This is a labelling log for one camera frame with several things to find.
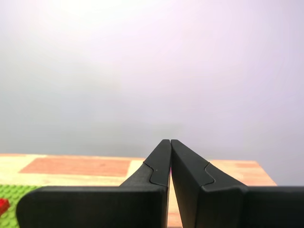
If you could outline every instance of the table surface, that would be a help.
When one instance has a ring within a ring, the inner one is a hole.
[[[119,186],[143,161],[143,158],[0,154],[0,184]],[[276,185],[256,161],[210,162],[246,185]],[[168,227],[181,228],[180,219],[171,179]]]

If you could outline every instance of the green lego baseplate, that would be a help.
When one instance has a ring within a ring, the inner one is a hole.
[[[28,192],[40,186],[0,185],[0,198],[9,200],[9,209],[0,217],[0,228],[19,228],[16,218],[16,206],[19,200]]]

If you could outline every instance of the orange rectangle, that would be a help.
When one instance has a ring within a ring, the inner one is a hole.
[[[74,174],[125,177],[130,161],[77,158],[36,158],[20,173]]]

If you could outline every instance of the white wall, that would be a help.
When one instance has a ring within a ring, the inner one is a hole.
[[[304,184],[304,1],[0,1],[1,152],[163,138]]]

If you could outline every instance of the red lego brick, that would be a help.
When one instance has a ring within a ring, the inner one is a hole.
[[[8,199],[0,198],[0,217],[1,215],[6,212],[10,207],[10,202]]]

